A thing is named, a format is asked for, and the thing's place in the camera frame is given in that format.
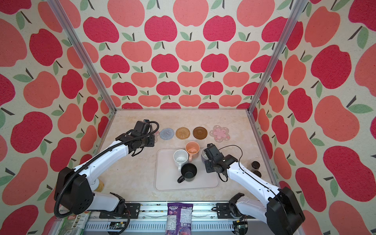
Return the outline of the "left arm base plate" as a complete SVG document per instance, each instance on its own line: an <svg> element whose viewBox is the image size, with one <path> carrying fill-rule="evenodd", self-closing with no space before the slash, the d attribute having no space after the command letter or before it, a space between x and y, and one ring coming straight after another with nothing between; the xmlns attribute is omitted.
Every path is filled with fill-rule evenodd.
<svg viewBox="0 0 376 235"><path fill-rule="evenodd" d="M125 203L126 209L129 211L129 215L131 219L138 219L140 213L140 203ZM100 219L125 219L125 217L118 217L113 216L104 212L100 212L99 215Z"/></svg>

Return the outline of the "round grey felt coaster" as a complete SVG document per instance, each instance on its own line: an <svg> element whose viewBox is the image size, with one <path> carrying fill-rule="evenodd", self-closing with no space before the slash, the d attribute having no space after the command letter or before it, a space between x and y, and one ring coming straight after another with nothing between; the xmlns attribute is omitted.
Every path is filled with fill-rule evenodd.
<svg viewBox="0 0 376 235"><path fill-rule="evenodd" d="M172 128L165 128L160 132L160 138L162 140L171 140L175 136L175 132Z"/></svg>

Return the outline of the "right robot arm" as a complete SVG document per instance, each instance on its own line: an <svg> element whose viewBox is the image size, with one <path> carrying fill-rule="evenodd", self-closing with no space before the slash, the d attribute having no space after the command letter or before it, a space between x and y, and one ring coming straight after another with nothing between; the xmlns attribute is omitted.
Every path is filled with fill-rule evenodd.
<svg viewBox="0 0 376 235"><path fill-rule="evenodd" d="M224 176L223 182L233 180L256 197L256 200L249 199L243 193L233 196L229 200L229 211L234 218L256 218L266 223L275 235L292 235L303 224L305 215L290 188L281 189L262 180L239 159L223 155L214 144L208 144L204 152L207 173Z"/></svg>

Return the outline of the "pink flower silicone coaster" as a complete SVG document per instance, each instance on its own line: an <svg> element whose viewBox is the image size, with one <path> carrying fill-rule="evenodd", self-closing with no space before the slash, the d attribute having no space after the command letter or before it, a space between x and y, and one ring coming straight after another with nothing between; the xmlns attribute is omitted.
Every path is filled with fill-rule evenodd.
<svg viewBox="0 0 376 235"><path fill-rule="evenodd" d="M159 135L160 135L160 132L159 132L159 131L157 131L157 132L154 134L154 136L155 136L155 142L158 141L158 137L159 137Z"/></svg>

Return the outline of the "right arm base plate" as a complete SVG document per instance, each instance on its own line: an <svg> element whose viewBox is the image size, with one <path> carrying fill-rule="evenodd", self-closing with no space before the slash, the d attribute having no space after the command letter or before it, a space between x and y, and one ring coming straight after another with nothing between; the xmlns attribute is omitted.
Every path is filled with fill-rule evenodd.
<svg viewBox="0 0 376 235"><path fill-rule="evenodd" d="M217 203L216 213L218 219L234 219L230 211L229 203Z"/></svg>

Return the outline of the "round brown wooden coaster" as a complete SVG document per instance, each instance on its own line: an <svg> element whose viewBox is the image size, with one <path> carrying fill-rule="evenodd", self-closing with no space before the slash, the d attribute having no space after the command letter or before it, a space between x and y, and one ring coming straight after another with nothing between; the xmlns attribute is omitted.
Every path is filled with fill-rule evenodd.
<svg viewBox="0 0 376 235"><path fill-rule="evenodd" d="M208 131L206 128L204 127L196 127L194 130L193 130L193 136L198 139L198 140L203 140L207 137L208 135Z"/></svg>

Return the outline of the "white lilac handled mug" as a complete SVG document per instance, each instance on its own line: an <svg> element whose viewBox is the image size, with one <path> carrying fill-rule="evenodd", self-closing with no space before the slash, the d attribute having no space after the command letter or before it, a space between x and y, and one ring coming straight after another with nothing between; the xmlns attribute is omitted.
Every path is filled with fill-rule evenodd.
<svg viewBox="0 0 376 235"><path fill-rule="evenodd" d="M205 163L206 160L208 160L208 157L206 156L205 149L201 150L201 160L203 163Z"/></svg>

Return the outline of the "round woven rattan coaster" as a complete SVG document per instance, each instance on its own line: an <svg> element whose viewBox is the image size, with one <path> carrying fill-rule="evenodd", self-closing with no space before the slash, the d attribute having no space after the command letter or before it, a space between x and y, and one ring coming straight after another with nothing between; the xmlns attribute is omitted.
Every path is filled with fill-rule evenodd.
<svg viewBox="0 0 376 235"><path fill-rule="evenodd" d="M180 127L176 130L175 135L180 140L188 139L191 135L190 130L186 127Z"/></svg>

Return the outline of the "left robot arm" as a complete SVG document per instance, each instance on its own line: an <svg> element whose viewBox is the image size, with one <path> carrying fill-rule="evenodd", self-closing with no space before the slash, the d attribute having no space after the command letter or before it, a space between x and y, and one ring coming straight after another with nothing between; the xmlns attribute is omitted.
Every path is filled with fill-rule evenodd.
<svg viewBox="0 0 376 235"><path fill-rule="evenodd" d="M144 148L155 145L156 121L137 121L135 127L116 137L104 151L74 167L65 167L57 178L54 215L64 218L85 211L102 212L114 217L129 216L125 199L116 193L95 193L91 185L109 167L120 159L140 154Z"/></svg>

